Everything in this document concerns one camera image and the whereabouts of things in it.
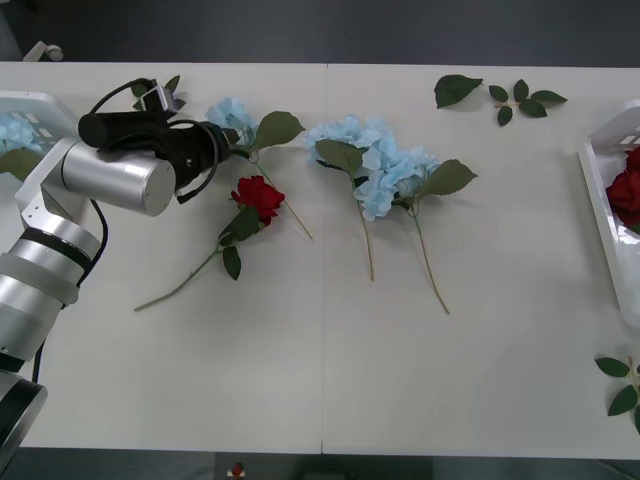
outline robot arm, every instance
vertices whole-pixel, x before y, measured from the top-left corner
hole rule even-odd
[[[17,372],[34,358],[58,313],[78,300],[106,246],[106,238],[99,241],[76,222],[86,200],[103,228],[95,201],[159,215],[177,189],[209,170],[201,187],[178,199],[198,193],[228,158],[229,137],[237,139],[206,122],[178,121],[173,125],[191,127],[171,128],[171,95],[155,82],[150,86],[145,112],[83,117],[82,140],[60,140],[16,194],[25,230],[0,255],[0,472],[47,397],[44,386]]]

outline black cable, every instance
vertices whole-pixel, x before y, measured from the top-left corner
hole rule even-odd
[[[44,350],[44,342],[42,342],[42,345],[40,345],[40,348],[36,352],[36,356],[33,360],[33,372],[31,373],[31,381],[33,383],[38,383],[38,377],[40,377],[40,364],[42,363],[43,350]]]
[[[107,103],[109,100],[111,100],[113,97],[115,97],[117,94],[119,94],[120,92],[123,92],[124,90],[126,90],[127,88],[131,88],[135,85],[144,85],[145,87],[147,87],[149,90],[151,88],[153,88],[153,83],[151,82],[151,80],[147,79],[147,78],[136,78],[135,80],[131,80],[130,82],[125,83],[124,85],[120,85],[118,88],[116,88],[115,90],[112,90],[111,92],[107,93],[104,97],[102,97],[98,103],[96,103],[94,105],[94,107],[91,109],[91,111],[89,112],[91,113],[96,113],[100,107],[102,107],[105,103]]]
[[[100,258],[102,258],[102,254],[107,248],[107,242],[109,242],[109,225],[107,224],[107,219],[104,217],[102,210],[100,210],[98,202],[96,202],[95,200],[91,200],[91,205],[93,205],[93,208],[98,214],[98,218],[100,219],[100,223],[102,224],[102,240],[100,241],[100,248],[98,249],[96,256],[93,257],[93,260],[91,260],[91,263],[82,274],[82,277],[80,277],[80,280],[78,280],[78,287],[80,287],[82,282],[84,282],[84,280],[89,276],[96,264],[100,261]]]

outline red rose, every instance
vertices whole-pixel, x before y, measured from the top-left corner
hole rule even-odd
[[[260,221],[265,225],[271,223],[272,217],[278,216],[275,210],[284,201],[284,194],[264,183],[264,178],[259,176],[241,178],[238,182],[238,193],[231,192],[231,197],[238,205],[257,208]]]
[[[640,223],[640,171],[626,170],[607,188],[613,213],[627,227]]]

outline dark floor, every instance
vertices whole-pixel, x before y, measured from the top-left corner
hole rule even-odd
[[[22,449],[2,480],[225,480],[237,462],[246,480],[629,480],[640,475],[639,462],[603,466],[592,460]]]
[[[43,40],[69,61],[640,67],[638,0],[12,0],[2,10],[23,52]]]
[[[67,61],[640,67],[640,0],[12,0],[1,11],[23,53],[42,40]],[[3,480],[221,480],[237,461],[247,480],[624,478],[589,460],[21,449]],[[640,476],[640,462],[616,464]]]

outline white table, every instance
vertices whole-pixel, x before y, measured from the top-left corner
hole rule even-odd
[[[640,71],[1,68],[1,88],[53,93],[77,113],[125,80],[177,73],[186,112],[198,118],[226,95],[241,97],[256,118],[291,110],[307,126],[379,113],[404,147],[427,145],[479,174],[461,193],[422,209],[450,317],[400,211],[371,226],[377,278],[369,282],[346,181],[305,162],[296,147],[268,152],[265,166],[315,242],[283,213],[242,249],[237,284],[214,265],[170,302],[131,311],[211,250],[232,215],[228,192],[248,165],[224,165],[215,187],[157,219],[108,208],[110,248],[50,335],[41,377],[50,399],[26,444],[640,459],[631,419],[606,416],[621,384],[593,362],[640,348],[618,312],[575,153],[594,121],[640,95]],[[433,87],[447,73],[504,87],[524,78],[569,102],[547,119],[516,113],[501,129],[482,92],[435,109]],[[277,282],[267,281],[274,275]]]

